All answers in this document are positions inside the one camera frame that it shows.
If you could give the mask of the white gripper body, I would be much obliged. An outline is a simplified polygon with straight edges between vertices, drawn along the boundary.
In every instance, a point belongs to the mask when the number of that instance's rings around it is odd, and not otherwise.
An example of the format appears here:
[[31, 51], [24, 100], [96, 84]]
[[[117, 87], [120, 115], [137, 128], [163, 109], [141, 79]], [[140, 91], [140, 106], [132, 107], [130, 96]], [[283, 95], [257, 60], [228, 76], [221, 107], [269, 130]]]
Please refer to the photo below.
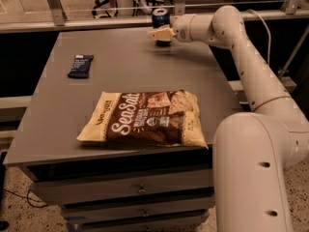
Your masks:
[[190, 24], [194, 14], [175, 15], [171, 17], [171, 27], [175, 33], [175, 38], [183, 43], [192, 41], [190, 36]]

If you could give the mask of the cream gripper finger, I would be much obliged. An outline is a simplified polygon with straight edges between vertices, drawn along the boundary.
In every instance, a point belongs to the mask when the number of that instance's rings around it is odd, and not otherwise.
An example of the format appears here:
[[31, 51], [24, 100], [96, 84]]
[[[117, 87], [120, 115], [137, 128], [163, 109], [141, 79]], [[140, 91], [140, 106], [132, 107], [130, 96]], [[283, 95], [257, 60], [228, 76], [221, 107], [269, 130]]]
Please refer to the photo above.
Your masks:
[[175, 36], [175, 32], [169, 27], [158, 28], [149, 32], [149, 37], [155, 41], [171, 42]]

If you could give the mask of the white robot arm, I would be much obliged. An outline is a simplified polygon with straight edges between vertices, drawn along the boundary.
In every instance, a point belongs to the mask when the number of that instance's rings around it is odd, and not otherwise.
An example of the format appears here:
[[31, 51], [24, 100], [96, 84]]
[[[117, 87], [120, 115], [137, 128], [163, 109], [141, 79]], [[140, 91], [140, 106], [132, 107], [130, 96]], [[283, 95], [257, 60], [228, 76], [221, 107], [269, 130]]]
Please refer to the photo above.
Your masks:
[[309, 153], [309, 122], [247, 36], [241, 12], [184, 14], [154, 40], [202, 42], [232, 54], [250, 109], [218, 126], [212, 145], [217, 232], [294, 232], [284, 169]]

